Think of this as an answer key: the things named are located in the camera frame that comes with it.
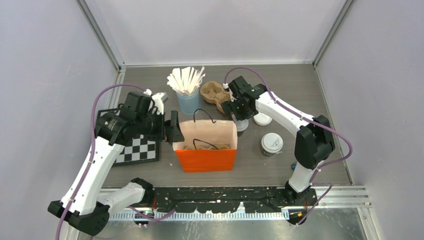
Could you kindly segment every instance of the black bag handle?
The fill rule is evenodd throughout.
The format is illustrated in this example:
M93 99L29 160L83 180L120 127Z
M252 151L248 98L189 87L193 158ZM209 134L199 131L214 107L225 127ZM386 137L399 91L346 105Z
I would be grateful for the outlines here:
M212 119L211 115L209 115L209 113L208 113L207 111L205 111L205 110L203 110L203 109L201 109L201 108L198 108L198 109L196 109L196 111L194 111L194 113L193 113L193 121L194 121L194 122L196 122L196 113L197 113L199 110L202 110L203 112L205 112L205 113L209 116L209 118L210 118L210 120L212 121L212 123L213 123L213 124L217 122L217 121L214 121L214 120Z
M195 149L195 150L197 150L197 147L196 147L196 143L195 143L195 141L199 141L199 142L202 142L202 143L205 143L205 144L209 144L209 145L211 145L212 147L216 148L216 150L218 150L217 146L213 145L212 143L209 143L209 142L207 142L207 141L203 141L203 140L199 140L199 139L197 139L197 138L193 138L193 145L194 145L194 149Z

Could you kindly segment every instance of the checkerboard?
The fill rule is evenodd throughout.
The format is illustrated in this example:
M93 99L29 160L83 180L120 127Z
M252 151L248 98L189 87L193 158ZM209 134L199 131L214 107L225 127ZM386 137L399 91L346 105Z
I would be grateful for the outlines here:
M129 141L112 166L147 163L159 160L159 142L148 141L143 135Z

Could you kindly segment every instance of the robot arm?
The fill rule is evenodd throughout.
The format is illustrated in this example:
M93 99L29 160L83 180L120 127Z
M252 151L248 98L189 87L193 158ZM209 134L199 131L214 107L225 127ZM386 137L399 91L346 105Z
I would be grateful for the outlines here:
M334 139L330 132L294 116L276 102L328 127L329 120L323 115L314 117L299 111L279 99L273 92L268 92L263 84L252 87L242 76L224 85L224 88L231 94L231 101L221 105L228 119L232 119L234 115L237 120L245 120L263 113L286 128L296 138L294 155L298 164L285 187L288 199L295 201L301 198L309 189L310 179L316 168L334 151ZM276 100L273 100L270 94L275 96Z
M130 92L118 108L100 111L95 126L93 161L89 162L90 149L70 189L61 200L52 201L47 210L61 217L88 164L91 164L90 169L65 217L72 227L95 236L105 227L109 216L135 203L149 203L154 197L153 186L140 178L108 195L99 196L99 192L115 159L133 137L142 134L155 142L184 141L178 112L171 111L170 120L165 121L164 102L167 99L164 92L153 96Z

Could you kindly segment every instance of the table surface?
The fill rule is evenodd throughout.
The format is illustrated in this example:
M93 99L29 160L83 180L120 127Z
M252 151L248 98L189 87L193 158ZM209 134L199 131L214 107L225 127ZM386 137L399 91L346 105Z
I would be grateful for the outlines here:
M225 74L233 67L231 65L206 66L203 83L208 81L223 83ZM295 108L313 116L329 116L311 64L250 65L248 67L259 71L268 81L272 91ZM149 88L153 93L167 92L169 99L165 103L165 119L169 119L171 110L180 110L175 92L167 85L167 76L173 68L176 67L129 67L123 82ZM244 69L233 71L228 81L238 76L243 76L252 86L260 83L257 76ZM124 102L130 91L134 89L122 88L119 103ZM200 107L210 113L214 119L226 119L214 104L201 99ZM197 113L196 116L200 119L208 117L202 112ZM192 115L185 115L182 112L178 113L178 117L180 122L193 119ZM281 153L272 157L261 153L260 141L267 133L279 134L284 142ZM162 142L160 147L159 161L112 167L103 186L123 187L137 177L145 179L156 187L283 186L293 174L291 164L296 162L295 138L274 120L267 126L259 126L253 118L249 119L248 128L238 138L236 160L232 171L185 173L172 146ZM328 160L340 157L339 148L336 147ZM342 162L323 168L315 178L315 182L350 185L345 164Z

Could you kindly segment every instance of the purple cable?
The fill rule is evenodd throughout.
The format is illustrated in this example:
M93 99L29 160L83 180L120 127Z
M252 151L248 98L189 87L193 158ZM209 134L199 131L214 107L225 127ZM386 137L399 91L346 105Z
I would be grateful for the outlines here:
M70 196L70 200L67 202L66 207L62 213L62 215L60 216L60 220L59 223L57 224L57 229L56 229L56 240L60 240L60 236L61 236L61 228L62 225L64 223L65 220L65 216L67 214L67 212L69 211L69 208L72 205L72 202L75 199L75 196L78 193L78 190L80 190L81 185L84 182L84 179L86 178L87 174L89 173L90 167L91 167L91 163L93 162L93 158L94 158L94 153L95 153L95 149L96 149L96 137L94 134L94 126L95 126L95 115L96 115L96 106L97 103L100 99L100 97L107 91L109 91L110 89L113 88L117 88L117 87L134 87L134 88L138 88L143 90L143 92L146 91L145 88L137 86L135 84L127 84L127 83L122 83L122 84L116 84L116 85L112 85L112 86L108 86L107 88L103 89L95 98L92 109L91 109L91 117L90 117L90 132L91 132L91 153L90 153L90 158L88 159L89 164L87 164L87 167L85 167L84 173L81 176L81 179L79 180L78 184L75 187L75 190L73 191L72 195Z
M318 171L320 170L320 169L322 169L323 167L325 167L325 166L328 166L328 165L331 165L331 164L335 164L335 163L338 163L338 162L342 162L343 160L346 160L347 158L349 158L351 155L352 155L352 151L353 151L353 146L352 146L352 143L344 136L344 135L342 135L341 133L339 133L338 131L336 131L336 130L334 130L334 129L332 129L332 128L330 128L330 127L327 127L327 126L325 126L325 125L322 125L322 124L320 124L320 123L318 123L318 122L316 122L316 121L313 121L312 119L309 119L309 118L306 118L306 117L304 117L304 116L302 116L302 115L300 115L299 113L297 113L297 112L295 112L295 111L293 111L292 109L290 109L290 108L288 108L287 106L285 106L284 104L282 104L281 102L279 102L279 101L277 101L276 100L276 97L271 93L271 88L270 88L270 86L268 85L268 83L267 83L267 81L265 81L265 79L261 76L261 74L259 74L259 72L257 72L257 71L255 71L254 69L251 69L251 68L249 68L249 67L244 67L244 66L238 66L238 67L234 67L233 69L231 69L226 75L225 75L225 78L224 78L224 83L226 84L227 83L227 78L228 78L228 75L232 72L232 71L234 71L234 70L236 70L236 69L246 69L246 70L249 70L249 71L251 71L252 73L254 73L254 74L256 74L261 80L262 80L262 82L263 82L263 84L265 85L265 87L266 87L266 90L268 91L268 93L269 93L269 96L272 98L272 100L274 100L274 102L275 103L277 103L280 107L282 107L283 109L285 109L285 110L287 110L289 113L291 113L291 114L293 114L293 115L295 115L296 117L298 117L298 118L301 118L302 120L304 120L304 121L306 121L306 122L308 122L308 123L310 123L310 124L313 124L313 125L315 125L315 126L317 126L317 127L320 127L320 128L322 128L322 129L325 129L325 130L327 130L327 131L329 131L329 132L331 132L331 133L333 133L333 134L335 134L336 136L338 136L338 137L340 137L341 139L343 139L343 141L345 141L346 142L346 144L349 146L349 152L346 154L346 156L344 156L344 157L342 157L342 158L339 158L339 159L336 159L336 160L333 160L333 161L329 161L329 162L325 162L325 163L323 163L321 166L319 166L316 170L315 170L315 172L312 174L312 176L311 176L311 178L310 178L310 180L309 180L309 182L310 183L312 183L312 181L314 180L314 178L315 178L315 176L317 175L317 173L318 173Z
M296 226L299 226L300 224L302 224L306 218L309 216L309 214L312 212L312 210L314 210L314 208L318 205L318 203L321 201L321 199L323 199L323 197L325 197L331 190L331 188L333 187L333 184L331 182L320 182L320 183L314 183L314 186L329 186L327 191L324 192L323 195L321 195L318 200L316 200L316 202L312 205L312 207L310 208L309 211L307 211L307 213L302 217L302 219L296 224Z
M164 219L166 219L166 218L169 218L172 214L174 214L174 213L175 213L175 209L172 209L172 210L171 210L171 211L169 211L167 214L165 214L163 217L160 217L160 218L154 218L154 217L149 217L149 216L144 215L143 213L141 213L141 212L139 212L137 209L135 209L133 206L129 206L128 208L129 208L129 209L132 209L132 210L135 212L135 214L139 215L140 217L143 217L143 218L145 218L145 219L151 220L151 221L153 221L154 223L157 223L157 222L162 221L162 220L164 220Z

